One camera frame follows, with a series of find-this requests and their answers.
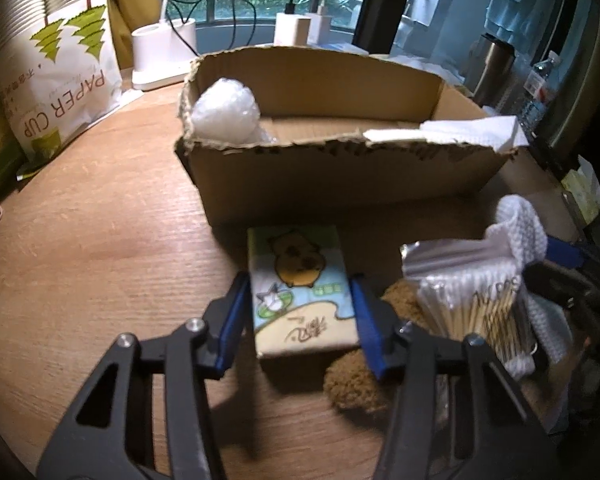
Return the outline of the white textured cloth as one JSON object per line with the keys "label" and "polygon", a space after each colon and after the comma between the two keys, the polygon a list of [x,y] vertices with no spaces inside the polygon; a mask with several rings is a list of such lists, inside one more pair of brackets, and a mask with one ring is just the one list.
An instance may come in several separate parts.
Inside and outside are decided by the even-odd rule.
{"label": "white textured cloth", "polygon": [[547,252],[547,235],[531,203],[519,195],[501,198],[486,239],[508,250],[494,270],[500,284],[486,318],[486,339],[518,380],[534,372],[534,352],[545,351],[552,364],[565,358],[573,336],[562,308],[529,292],[522,278]]}

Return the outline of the cotton swab bag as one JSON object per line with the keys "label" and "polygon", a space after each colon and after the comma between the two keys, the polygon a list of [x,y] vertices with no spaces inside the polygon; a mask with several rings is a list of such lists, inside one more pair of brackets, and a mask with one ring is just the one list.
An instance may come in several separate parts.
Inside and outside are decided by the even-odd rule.
{"label": "cotton swab bag", "polygon": [[482,337],[507,366],[526,367],[533,349],[520,301],[521,268],[505,240],[421,240],[401,247],[404,278],[434,331]]}

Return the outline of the cartoon tissue pack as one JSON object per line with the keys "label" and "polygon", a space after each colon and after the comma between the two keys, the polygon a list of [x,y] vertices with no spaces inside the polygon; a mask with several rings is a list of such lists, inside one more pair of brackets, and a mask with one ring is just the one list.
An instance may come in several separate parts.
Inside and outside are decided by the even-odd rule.
{"label": "cartoon tissue pack", "polygon": [[358,330],[334,226],[250,228],[248,270],[260,360],[350,350]]}

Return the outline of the yellow tissue pack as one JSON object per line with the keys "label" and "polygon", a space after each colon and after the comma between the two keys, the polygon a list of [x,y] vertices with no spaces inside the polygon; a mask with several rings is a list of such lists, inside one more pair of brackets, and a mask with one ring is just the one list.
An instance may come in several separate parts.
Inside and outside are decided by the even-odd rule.
{"label": "yellow tissue pack", "polygon": [[592,164],[581,155],[577,170],[570,169],[562,178],[562,186],[568,191],[578,207],[578,211],[588,226],[600,213],[600,181]]}

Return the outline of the white paper towel in box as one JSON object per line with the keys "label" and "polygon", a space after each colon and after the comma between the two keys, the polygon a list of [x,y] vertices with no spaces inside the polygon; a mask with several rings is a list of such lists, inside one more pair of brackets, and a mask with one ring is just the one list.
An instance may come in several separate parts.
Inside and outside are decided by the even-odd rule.
{"label": "white paper towel in box", "polygon": [[505,153],[528,146],[516,116],[491,116],[473,120],[430,120],[417,129],[370,129],[363,133],[370,142],[424,141],[433,144],[470,144]]}

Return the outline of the brown fuzzy plush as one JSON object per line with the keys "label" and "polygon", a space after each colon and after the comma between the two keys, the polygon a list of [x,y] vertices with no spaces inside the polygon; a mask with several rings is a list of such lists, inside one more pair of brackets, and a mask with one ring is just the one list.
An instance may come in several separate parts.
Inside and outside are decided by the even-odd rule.
{"label": "brown fuzzy plush", "polygon": [[[400,318],[430,331],[415,287],[404,278],[390,285],[381,299],[387,301]],[[325,373],[323,390],[339,411],[376,415],[388,411],[396,387],[378,382],[367,366],[363,350],[356,349],[332,362]]]}

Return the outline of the clear water bottle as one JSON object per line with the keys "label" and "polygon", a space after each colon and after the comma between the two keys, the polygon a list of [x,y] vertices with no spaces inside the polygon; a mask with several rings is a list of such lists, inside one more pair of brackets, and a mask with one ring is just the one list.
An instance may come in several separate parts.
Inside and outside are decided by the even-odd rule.
{"label": "clear water bottle", "polygon": [[535,63],[524,82],[521,108],[517,114],[518,122],[524,132],[532,136],[535,128],[543,119],[550,102],[557,92],[556,68],[562,59],[554,52],[548,52],[544,60]]}

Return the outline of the steel thermos tumbler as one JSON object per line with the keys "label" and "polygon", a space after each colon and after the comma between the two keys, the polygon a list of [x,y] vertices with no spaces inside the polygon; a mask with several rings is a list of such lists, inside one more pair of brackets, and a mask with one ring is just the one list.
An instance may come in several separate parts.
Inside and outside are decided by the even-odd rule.
{"label": "steel thermos tumbler", "polygon": [[475,69],[475,102],[486,105],[494,99],[515,61],[512,44],[484,32],[478,40]]}

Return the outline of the brown cardboard box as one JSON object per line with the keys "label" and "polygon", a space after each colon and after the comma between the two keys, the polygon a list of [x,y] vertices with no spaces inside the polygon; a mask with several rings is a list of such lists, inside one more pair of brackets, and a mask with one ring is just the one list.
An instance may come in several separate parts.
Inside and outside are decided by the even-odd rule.
{"label": "brown cardboard box", "polygon": [[[198,139],[190,110],[220,78],[253,93],[272,143]],[[193,62],[178,107],[175,153],[212,226],[286,214],[429,200],[480,190],[518,148],[370,142],[370,129],[489,117],[435,74],[371,56],[299,47],[248,47]]]}

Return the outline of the white bubble wrap ball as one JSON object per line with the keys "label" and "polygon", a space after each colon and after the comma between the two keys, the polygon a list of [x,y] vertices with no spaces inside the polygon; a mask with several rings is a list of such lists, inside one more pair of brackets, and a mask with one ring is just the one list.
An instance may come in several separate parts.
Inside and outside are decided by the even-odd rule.
{"label": "white bubble wrap ball", "polygon": [[190,110],[195,138],[236,145],[275,141],[260,126],[260,118],[252,91],[236,79],[215,81]]}

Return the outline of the white desk lamp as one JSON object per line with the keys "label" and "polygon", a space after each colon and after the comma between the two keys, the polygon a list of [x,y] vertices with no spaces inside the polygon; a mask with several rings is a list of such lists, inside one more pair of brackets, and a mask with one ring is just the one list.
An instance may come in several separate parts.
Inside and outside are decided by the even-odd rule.
{"label": "white desk lamp", "polygon": [[132,88],[151,91],[182,81],[198,56],[197,23],[176,6],[161,0],[160,18],[132,32]]}

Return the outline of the paper cup bag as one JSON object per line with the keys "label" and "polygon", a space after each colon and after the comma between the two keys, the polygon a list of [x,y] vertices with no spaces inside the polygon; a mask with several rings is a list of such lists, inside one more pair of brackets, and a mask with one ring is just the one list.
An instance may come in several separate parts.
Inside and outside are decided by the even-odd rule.
{"label": "paper cup bag", "polygon": [[116,110],[108,0],[0,0],[0,98],[32,169]]}

